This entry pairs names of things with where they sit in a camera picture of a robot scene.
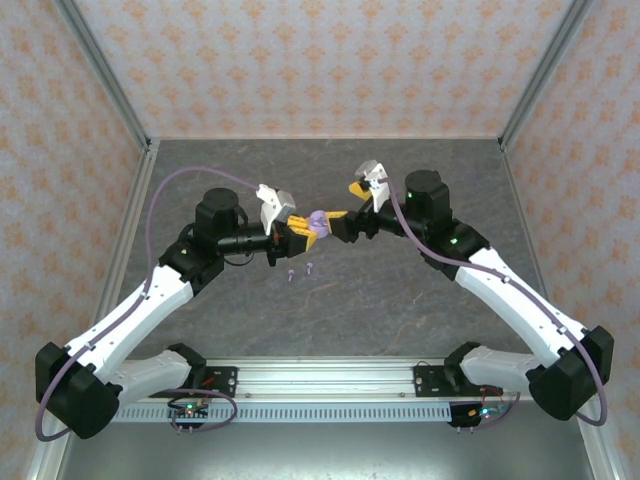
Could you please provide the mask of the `purple earbud charging case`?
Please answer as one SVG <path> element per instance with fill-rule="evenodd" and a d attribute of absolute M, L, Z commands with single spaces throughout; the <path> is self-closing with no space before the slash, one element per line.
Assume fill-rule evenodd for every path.
<path fill-rule="evenodd" d="M 313 211 L 307 218 L 307 222 L 309 230 L 316 233 L 319 239 L 325 238 L 330 234 L 329 222 L 325 211 Z"/>

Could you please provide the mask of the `circuit board with lights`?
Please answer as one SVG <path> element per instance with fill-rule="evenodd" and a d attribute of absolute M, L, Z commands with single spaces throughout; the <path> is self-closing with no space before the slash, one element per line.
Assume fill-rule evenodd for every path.
<path fill-rule="evenodd" d="M 172 398 L 167 408 L 169 420 L 182 428 L 200 428 L 209 418 L 208 405 L 201 400 Z"/>
<path fill-rule="evenodd" d="M 483 404 L 479 401 L 451 402 L 448 425 L 457 430 L 476 430 L 497 421 L 512 410 L 512 403 Z"/>

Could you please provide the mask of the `aluminium table side rail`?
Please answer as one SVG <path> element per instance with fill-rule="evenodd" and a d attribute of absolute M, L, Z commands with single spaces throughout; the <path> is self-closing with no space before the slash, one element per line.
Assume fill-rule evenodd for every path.
<path fill-rule="evenodd" d="M 541 268 L 541 257 L 536 249 L 537 240 L 533 230 L 533 221 L 529 218 L 526 210 L 526 201 L 518 183 L 515 164 L 510 159 L 506 149 L 502 151 L 502 161 L 508 173 L 519 215 L 525 229 L 525 236 L 534 264 L 539 292 L 545 300 L 552 302 L 550 290 L 546 282 L 547 278 Z M 584 446 L 588 459 L 587 471 L 592 475 L 593 479 L 630 480 L 627 462 L 625 458 L 620 455 L 615 445 L 618 430 L 613 414 L 611 412 L 608 413 L 607 423 L 601 427 L 590 425 L 577 418 L 574 418 L 573 422 L 579 427 L 582 445 Z"/>
<path fill-rule="evenodd" d="M 150 146 L 141 154 L 121 218 L 101 295 L 89 323 L 90 326 L 100 321 L 117 304 L 159 144 L 159 139 L 152 139 Z M 37 441 L 24 479 L 56 480 L 69 440 L 70 436 L 65 435 L 52 442 Z"/>

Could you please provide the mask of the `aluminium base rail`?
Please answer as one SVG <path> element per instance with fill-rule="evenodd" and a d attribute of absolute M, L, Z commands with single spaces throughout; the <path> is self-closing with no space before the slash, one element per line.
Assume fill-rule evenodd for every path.
<path fill-rule="evenodd" d="M 415 398 L 414 368 L 441 358 L 219 357 L 238 369 L 235 400 L 261 403 L 401 402 Z"/>

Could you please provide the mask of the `aluminium frame corner post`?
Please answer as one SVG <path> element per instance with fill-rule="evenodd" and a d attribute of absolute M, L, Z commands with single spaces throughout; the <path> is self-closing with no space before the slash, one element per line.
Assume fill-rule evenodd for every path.
<path fill-rule="evenodd" d="M 141 151 L 149 150 L 151 138 L 131 105 L 124 88 L 99 45 L 89 23 L 76 0 L 52 0 L 58 12 L 76 38 L 84 57 L 93 68 L 98 80 L 115 106 L 125 127 Z"/>
<path fill-rule="evenodd" d="M 594 0 L 571 0 L 558 28 L 551 37 L 540 61 L 510 115 L 502 134 L 497 138 L 500 150 L 506 153 L 516 141 L 528 116 L 533 111 L 539 96 L 550 81 L 565 51 L 580 29 Z"/>

